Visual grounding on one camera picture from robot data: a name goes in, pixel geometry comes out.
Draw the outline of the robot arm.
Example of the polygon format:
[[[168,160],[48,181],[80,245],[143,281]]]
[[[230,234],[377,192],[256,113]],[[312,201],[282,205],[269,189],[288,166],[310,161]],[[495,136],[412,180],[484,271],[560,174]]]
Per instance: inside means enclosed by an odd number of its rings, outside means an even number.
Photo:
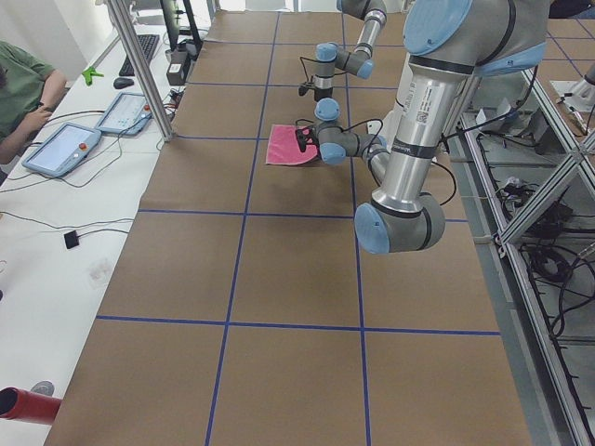
[[[368,79],[375,67],[373,51],[386,22],[387,9],[381,0],[338,0],[337,9],[363,22],[358,41],[353,50],[335,43],[322,43],[315,50],[315,70],[312,88],[316,102],[333,95],[335,71]]]
[[[392,144],[341,129],[339,108],[322,98],[313,133],[326,164],[360,157],[379,179],[354,227],[371,254],[420,251],[443,236],[441,205],[422,190],[461,84],[535,67],[544,57],[547,1],[417,1],[407,14],[403,43],[412,79]]]

